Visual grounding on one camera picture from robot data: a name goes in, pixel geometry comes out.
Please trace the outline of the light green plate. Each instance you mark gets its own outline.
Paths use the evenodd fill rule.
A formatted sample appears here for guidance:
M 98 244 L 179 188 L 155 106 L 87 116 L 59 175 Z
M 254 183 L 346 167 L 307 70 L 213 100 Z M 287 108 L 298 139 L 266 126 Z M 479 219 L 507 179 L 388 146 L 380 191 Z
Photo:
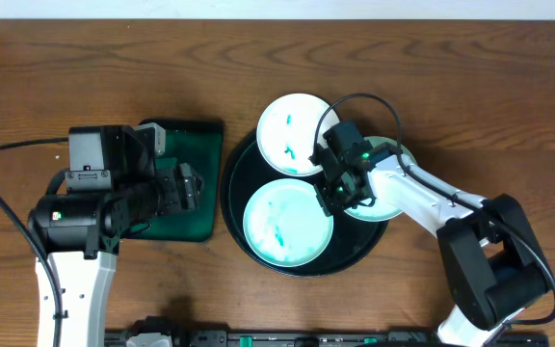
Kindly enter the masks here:
M 383 145 L 384 143 L 393 146 L 397 145 L 395 140 L 382 136 L 367 136 L 365 140 L 368 140 L 373 147 Z M 402 213 L 402 210 L 381 200 L 367 199 L 362 205 L 346 209 L 345 213 L 363 222 L 376 223 L 397 217 Z
M 327 248 L 334 221 L 325 215 L 311 184 L 282 178 L 252 194 L 242 226 L 248 246 L 261 260 L 294 268 L 316 259 Z

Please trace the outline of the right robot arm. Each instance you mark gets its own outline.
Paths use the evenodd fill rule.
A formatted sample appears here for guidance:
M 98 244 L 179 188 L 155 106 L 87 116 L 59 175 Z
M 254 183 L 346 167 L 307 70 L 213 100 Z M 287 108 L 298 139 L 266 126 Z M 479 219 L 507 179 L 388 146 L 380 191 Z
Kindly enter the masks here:
M 513 197 L 489 200 L 457 189 L 392 144 L 317 145 L 311 160 L 325 175 L 318 195 L 328 214 L 382 201 L 436 238 L 455 303 L 437 329 L 441 342 L 489 345 L 541 296 L 555 294 L 552 271 Z

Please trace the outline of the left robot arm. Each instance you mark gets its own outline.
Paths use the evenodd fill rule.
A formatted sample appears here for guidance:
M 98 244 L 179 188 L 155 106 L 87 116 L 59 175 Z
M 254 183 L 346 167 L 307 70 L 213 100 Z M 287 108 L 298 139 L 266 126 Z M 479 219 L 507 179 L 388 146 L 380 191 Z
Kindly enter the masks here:
M 40 346 L 101 346 L 119 242 L 155 218 L 198 209 L 201 177 L 160 163 L 169 131 L 152 122 L 70 128 L 69 167 L 29 215 L 43 244 L 38 261 Z

